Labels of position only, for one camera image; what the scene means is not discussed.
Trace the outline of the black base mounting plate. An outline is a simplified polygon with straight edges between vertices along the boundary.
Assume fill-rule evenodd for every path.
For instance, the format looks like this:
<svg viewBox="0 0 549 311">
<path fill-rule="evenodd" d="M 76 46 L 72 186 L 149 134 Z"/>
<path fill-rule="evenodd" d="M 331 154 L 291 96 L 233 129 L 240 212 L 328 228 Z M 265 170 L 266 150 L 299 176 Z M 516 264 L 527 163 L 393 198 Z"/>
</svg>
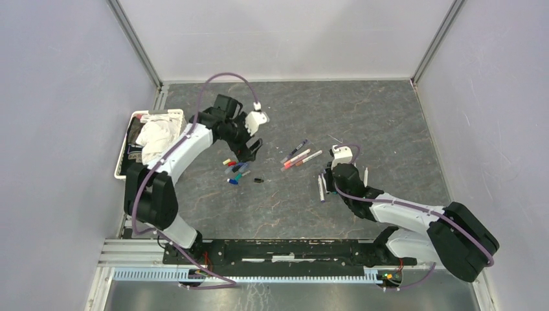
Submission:
<svg viewBox="0 0 549 311">
<path fill-rule="evenodd" d="M 190 256 L 224 277 L 360 276 L 365 268 L 414 266 L 372 240 L 213 239 Z"/>
</svg>

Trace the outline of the red cap pink marker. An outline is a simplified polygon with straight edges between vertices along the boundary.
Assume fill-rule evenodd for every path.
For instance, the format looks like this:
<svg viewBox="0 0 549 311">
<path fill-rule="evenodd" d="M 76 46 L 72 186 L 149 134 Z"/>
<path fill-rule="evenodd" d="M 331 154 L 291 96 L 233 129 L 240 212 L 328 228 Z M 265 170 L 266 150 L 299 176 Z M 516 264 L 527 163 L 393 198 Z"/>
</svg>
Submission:
<svg viewBox="0 0 549 311">
<path fill-rule="evenodd" d="M 296 163 L 297 161 L 300 161 L 303 157 L 306 157 L 311 152 L 311 149 L 308 148 L 305 151 L 299 153 L 295 157 L 292 157 L 290 160 L 286 161 L 284 163 L 284 168 L 289 168 L 293 163 Z"/>
</svg>

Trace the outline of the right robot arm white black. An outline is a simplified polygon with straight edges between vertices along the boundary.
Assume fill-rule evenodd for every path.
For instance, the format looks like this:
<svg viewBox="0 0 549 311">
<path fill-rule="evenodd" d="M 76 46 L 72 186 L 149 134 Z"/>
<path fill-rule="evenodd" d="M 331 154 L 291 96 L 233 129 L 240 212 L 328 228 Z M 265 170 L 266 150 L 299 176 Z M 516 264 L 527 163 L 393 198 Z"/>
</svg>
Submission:
<svg viewBox="0 0 549 311">
<path fill-rule="evenodd" d="M 374 257 L 382 264 L 412 258 L 440 264 L 456 278 L 473 282 L 495 263 L 498 240 L 462 203 L 431 206 L 399 199 L 365 185 L 348 163 L 328 163 L 322 180 L 356 217 L 395 226 L 374 246 Z"/>
</svg>

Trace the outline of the clear blue pen cap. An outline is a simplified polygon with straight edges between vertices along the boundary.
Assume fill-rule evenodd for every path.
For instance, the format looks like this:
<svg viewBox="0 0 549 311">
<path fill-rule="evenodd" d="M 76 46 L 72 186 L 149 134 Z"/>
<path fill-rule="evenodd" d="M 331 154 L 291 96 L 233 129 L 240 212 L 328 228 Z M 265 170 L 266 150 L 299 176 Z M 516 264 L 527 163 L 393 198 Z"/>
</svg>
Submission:
<svg viewBox="0 0 549 311">
<path fill-rule="evenodd" d="M 236 167 L 237 167 L 238 169 L 244 169 L 244 168 L 247 167 L 248 165 L 249 165 L 249 162 L 241 162 L 241 163 L 238 163 L 238 164 L 236 165 Z"/>
</svg>

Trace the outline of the white crumpled cloth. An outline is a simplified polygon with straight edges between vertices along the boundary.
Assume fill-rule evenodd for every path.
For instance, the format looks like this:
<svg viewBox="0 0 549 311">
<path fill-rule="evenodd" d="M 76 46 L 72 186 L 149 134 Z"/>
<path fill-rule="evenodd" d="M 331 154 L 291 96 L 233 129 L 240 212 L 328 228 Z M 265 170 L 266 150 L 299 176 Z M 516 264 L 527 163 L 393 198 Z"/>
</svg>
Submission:
<svg viewBox="0 0 549 311">
<path fill-rule="evenodd" d="M 180 135 L 181 123 L 176 121 L 148 121 L 137 136 L 136 143 L 142 146 L 143 164 L 148 164 L 162 156 Z"/>
</svg>

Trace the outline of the brown cap white marker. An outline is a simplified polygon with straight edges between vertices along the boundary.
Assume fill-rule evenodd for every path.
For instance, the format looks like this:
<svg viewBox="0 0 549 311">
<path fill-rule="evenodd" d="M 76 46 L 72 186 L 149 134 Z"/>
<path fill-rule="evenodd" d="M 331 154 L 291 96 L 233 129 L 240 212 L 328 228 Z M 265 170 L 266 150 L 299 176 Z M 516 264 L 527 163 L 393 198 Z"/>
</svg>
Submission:
<svg viewBox="0 0 549 311">
<path fill-rule="evenodd" d="M 300 165 L 316 158 L 317 156 L 319 156 L 321 154 L 322 154 L 322 150 L 316 151 L 315 153 L 313 153 L 311 155 L 308 154 L 306 157 L 303 157 L 300 161 L 297 161 L 296 163 L 293 163 L 289 168 L 282 167 L 280 170 L 283 172 L 283 171 L 286 171 L 286 170 L 290 169 L 291 167 L 299 167 Z"/>
</svg>

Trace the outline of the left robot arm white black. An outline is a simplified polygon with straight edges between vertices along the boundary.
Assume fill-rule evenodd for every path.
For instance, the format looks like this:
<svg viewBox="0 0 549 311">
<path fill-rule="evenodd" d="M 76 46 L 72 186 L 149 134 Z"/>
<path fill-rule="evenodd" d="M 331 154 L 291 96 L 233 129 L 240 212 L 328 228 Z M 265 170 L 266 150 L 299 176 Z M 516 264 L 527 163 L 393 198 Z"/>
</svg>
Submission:
<svg viewBox="0 0 549 311">
<path fill-rule="evenodd" d="M 263 142 L 254 137 L 269 122 L 259 101 L 251 112 L 232 97 L 218 95 L 214 105 L 197 112 L 174 144 L 160 159 L 144 165 L 135 163 L 126 172 L 124 212 L 133 220 L 158 229 L 179 246 L 179 256 L 188 264 L 203 257 L 201 234 L 179 215 L 175 183 L 192 162 L 216 141 L 225 141 L 238 162 L 256 159 Z"/>
</svg>

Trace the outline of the white plastic basket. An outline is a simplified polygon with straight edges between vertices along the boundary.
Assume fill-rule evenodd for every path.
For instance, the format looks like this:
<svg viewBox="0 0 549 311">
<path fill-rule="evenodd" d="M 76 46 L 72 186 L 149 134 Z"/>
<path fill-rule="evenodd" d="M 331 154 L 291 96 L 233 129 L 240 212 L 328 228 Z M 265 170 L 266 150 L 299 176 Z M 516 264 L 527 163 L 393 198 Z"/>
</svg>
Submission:
<svg viewBox="0 0 549 311">
<path fill-rule="evenodd" d="M 149 164 L 158 160 L 175 143 L 186 124 L 182 109 L 132 113 L 115 166 L 115 179 L 124 180 L 129 166 L 134 163 Z"/>
</svg>

